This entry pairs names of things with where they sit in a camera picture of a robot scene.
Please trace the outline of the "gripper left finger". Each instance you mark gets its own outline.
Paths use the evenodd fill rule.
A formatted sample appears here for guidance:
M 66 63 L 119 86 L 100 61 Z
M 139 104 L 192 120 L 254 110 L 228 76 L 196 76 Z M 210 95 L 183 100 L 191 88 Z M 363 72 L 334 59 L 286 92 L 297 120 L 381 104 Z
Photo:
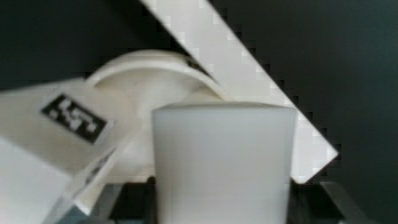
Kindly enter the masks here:
M 102 190 L 95 208 L 84 213 L 71 208 L 55 224 L 159 224 L 157 179 L 109 184 Z

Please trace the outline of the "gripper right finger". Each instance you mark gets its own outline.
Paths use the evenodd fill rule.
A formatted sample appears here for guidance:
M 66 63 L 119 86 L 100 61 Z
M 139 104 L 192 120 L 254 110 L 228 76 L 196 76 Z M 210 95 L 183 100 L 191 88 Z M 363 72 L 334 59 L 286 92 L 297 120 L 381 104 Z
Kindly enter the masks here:
M 365 214 L 343 186 L 292 183 L 288 224 L 381 224 Z

